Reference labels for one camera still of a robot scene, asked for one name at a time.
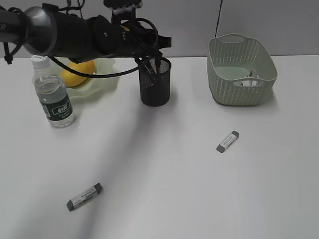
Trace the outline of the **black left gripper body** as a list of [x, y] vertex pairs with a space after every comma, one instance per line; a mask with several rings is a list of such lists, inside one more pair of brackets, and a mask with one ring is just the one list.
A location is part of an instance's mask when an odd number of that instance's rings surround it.
[[91, 18], [91, 34], [94, 48], [107, 58], [160, 56], [155, 31], [137, 22], [112, 24], [99, 15]]

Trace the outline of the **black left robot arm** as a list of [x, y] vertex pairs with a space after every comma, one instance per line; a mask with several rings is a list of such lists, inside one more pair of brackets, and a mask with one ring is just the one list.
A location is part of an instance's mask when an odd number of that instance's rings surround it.
[[24, 47], [32, 55], [68, 58], [74, 63], [97, 58], [161, 58], [161, 49], [171, 47], [171, 38], [160, 36], [147, 19], [137, 18], [140, 0], [105, 0], [112, 19], [99, 15], [83, 19], [71, 10], [44, 3], [26, 11], [11, 7], [0, 9], [0, 41], [5, 60]]

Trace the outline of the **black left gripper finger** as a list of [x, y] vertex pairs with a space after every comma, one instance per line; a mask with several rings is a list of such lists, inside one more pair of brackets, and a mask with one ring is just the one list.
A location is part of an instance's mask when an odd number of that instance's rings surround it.
[[158, 49], [171, 48], [171, 47], [172, 47], [172, 38], [159, 35]]

